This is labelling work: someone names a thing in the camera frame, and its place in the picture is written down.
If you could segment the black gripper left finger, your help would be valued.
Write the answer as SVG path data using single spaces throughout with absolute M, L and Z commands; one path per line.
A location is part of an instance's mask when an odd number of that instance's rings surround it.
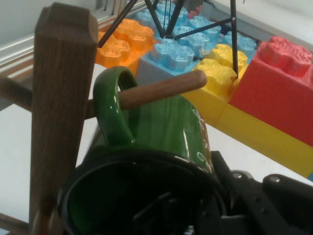
M 159 196 L 133 217 L 134 235 L 220 235 L 222 223 L 215 196 Z

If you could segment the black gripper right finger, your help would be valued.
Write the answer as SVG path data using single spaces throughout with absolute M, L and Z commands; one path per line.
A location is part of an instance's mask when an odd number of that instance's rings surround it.
M 311 235 L 313 187 L 281 174 L 262 182 L 247 172 L 230 170 L 221 153 L 212 163 L 225 189 L 225 215 L 212 215 L 213 235 Z

